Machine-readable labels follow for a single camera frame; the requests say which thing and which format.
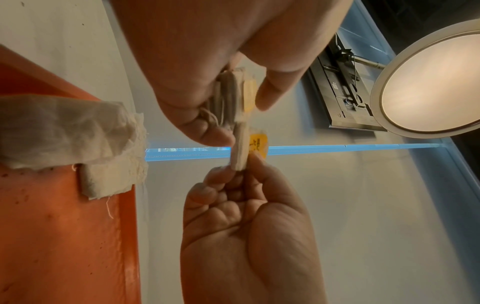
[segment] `yellow label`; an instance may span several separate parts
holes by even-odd
[[[259,151],[260,155],[265,159],[269,152],[269,141],[266,134],[250,134],[250,152]]]
[[[255,109],[255,97],[257,96],[257,81],[255,79],[243,82],[243,111],[249,113]]]

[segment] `hand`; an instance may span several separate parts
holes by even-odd
[[[258,154],[188,193],[180,269],[186,304],[327,302],[308,211]]]
[[[199,106],[219,72],[242,52],[267,68],[256,106],[271,107],[327,46],[353,0],[112,0],[165,116],[191,139],[232,146]]]

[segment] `dark background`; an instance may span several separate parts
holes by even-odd
[[[480,19],[480,0],[362,2],[397,54],[434,31],[462,21]],[[476,176],[480,178],[480,129],[452,138]]]

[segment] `blue light strip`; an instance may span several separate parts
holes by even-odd
[[[385,145],[327,145],[327,146],[273,146],[269,147],[268,155],[294,155],[312,153],[354,152],[438,148],[442,144],[385,144]],[[191,160],[229,158],[230,148],[160,148],[147,149],[146,161]]]

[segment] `loose thread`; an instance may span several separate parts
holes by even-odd
[[[108,211],[108,216],[109,216],[111,219],[114,219],[114,217],[110,214],[109,200],[110,200],[110,196],[109,196],[108,199],[106,200],[106,210]]]

